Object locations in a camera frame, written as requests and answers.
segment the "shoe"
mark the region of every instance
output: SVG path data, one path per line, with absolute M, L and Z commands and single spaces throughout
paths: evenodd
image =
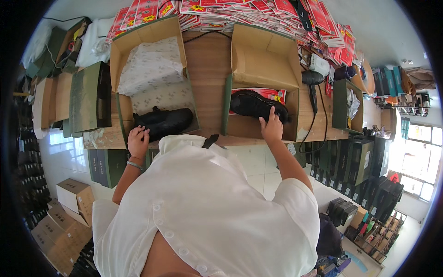
M 194 117 L 188 108 L 162 111 L 155 106 L 152 109 L 152 112 L 144 115 L 132 114 L 135 127 L 140 125 L 149 129 L 149 142 L 180 134 L 191 125 Z
M 268 122 L 271 107 L 275 107 L 281 123 L 291 122 L 288 109 L 280 102 L 267 99 L 253 90 L 239 90 L 231 95 L 231 111 L 247 117 L 262 117 Z

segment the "black hair dryer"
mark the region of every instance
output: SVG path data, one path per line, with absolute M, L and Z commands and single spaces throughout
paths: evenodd
M 317 114 L 317 93 L 315 86 L 323 82 L 324 77 L 318 72 L 307 70 L 302 72 L 302 82 L 309 86 L 309 98 L 311 99 L 312 111 Z

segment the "forearm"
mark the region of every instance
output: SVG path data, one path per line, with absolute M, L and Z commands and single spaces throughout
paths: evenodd
M 137 165 L 141 166 L 143 164 L 143 161 L 131 157 L 129 160 L 133 163 L 136 163 Z M 137 177 L 140 176 L 140 169 L 127 164 L 123 175 L 120 178 L 120 181 L 118 181 L 117 187 L 115 188 L 114 195 L 112 196 L 112 202 L 120 205 L 121 199 L 123 198 L 124 193 L 128 189 L 128 187 L 137 179 Z
M 273 154 L 278 168 L 280 170 L 281 179 L 295 178 L 302 181 L 312 192 L 312 185 L 306 172 L 303 170 L 297 159 L 289 152 L 284 143 L 279 140 L 268 144 Z

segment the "hand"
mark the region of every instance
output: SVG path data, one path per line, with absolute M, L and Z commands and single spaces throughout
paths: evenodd
M 266 124 L 264 118 L 260 117 L 261 124 L 261 135 L 268 145 L 275 143 L 276 141 L 281 141 L 283 136 L 283 124 L 281 123 L 279 117 L 274 114 L 275 107 L 271 107 L 269 112 L 269 120 Z
M 128 150 L 131 156 L 143 161 L 148 150 L 149 129 L 145 130 L 144 126 L 135 127 L 129 132 Z

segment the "silver bangle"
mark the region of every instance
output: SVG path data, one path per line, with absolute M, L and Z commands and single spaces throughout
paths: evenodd
M 127 163 L 127 164 L 130 164 L 130 165 L 132 165 L 132 166 L 135 166 L 135 167 L 138 168 L 139 170 L 143 170 L 143 167 L 139 166 L 139 165 L 136 164 L 136 163 L 133 163 L 133 162 L 131 162 L 131 161 L 127 161 L 126 163 Z

